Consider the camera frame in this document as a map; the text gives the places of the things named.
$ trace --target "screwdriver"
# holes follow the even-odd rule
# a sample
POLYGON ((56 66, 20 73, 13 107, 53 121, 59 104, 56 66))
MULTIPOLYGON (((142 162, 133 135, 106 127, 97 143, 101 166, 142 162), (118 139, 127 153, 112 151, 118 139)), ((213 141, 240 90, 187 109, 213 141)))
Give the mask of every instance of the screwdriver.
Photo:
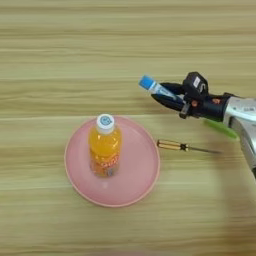
POLYGON ((179 142, 169 141, 169 140, 158 140, 157 146, 159 148, 171 149, 171 150, 182 150, 182 151, 195 150, 195 151, 200 151, 205 153, 221 154, 220 151, 190 147, 186 143, 179 143, 179 142))

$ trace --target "wood grain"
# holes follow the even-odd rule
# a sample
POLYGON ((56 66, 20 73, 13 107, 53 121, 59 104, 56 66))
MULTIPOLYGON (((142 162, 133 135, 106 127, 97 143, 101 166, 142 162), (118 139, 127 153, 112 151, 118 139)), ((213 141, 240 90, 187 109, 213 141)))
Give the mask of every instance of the wood grain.
POLYGON ((239 142, 137 85, 197 70, 213 93, 256 97, 254 0, 0 1, 0 38, 0 255, 256 254, 256 185, 239 142), (147 198, 97 207, 73 190, 63 155, 101 112, 224 153, 161 150, 147 198))

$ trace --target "pink plate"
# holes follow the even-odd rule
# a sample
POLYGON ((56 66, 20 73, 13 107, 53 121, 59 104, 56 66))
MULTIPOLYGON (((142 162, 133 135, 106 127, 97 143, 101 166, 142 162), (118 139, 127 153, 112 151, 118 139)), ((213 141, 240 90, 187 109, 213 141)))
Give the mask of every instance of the pink plate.
POLYGON ((113 177, 98 177, 89 167, 88 132, 95 119, 75 132, 65 153, 67 175, 77 192, 106 207, 122 207, 141 200, 153 188, 160 169, 158 149, 144 128, 123 117, 115 120, 122 131, 123 145, 120 168, 113 177))

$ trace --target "blue object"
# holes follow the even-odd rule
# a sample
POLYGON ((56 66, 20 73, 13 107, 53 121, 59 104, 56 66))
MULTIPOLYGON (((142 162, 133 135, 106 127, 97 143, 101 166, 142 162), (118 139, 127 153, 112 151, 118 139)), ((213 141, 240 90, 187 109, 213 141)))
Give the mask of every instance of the blue object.
POLYGON ((141 78, 139 85, 147 91, 150 91, 151 94, 164 95, 170 97, 174 101, 183 102, 183 100, 179 96, 165 89, 161 84, 157 83, 149 76, 144 75, 141 78))
POLYGON ((149 88, 151 87, 151 85, 154 83, 155 81, 149 77, 149 76, 143 76, 139 82, 139 85, 141 87, 143 87, 146 90, 149 90, 149 88))

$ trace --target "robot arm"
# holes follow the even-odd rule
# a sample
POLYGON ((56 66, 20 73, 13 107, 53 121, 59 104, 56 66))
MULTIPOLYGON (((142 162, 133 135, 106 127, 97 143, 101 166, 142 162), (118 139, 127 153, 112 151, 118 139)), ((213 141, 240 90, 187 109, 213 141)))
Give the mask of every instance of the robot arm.
POLYGON ((165 107, 179 111, 181 118, 204 117, 223 122, 236 131, 242 151, 256 178, 256 99, 244 99, 229 93, 209 94, 208 82, 198 72, 189 73, 182 85, 161 85, 181 95, 183 103, 159 94, 152 94, 152 97, 165 107))

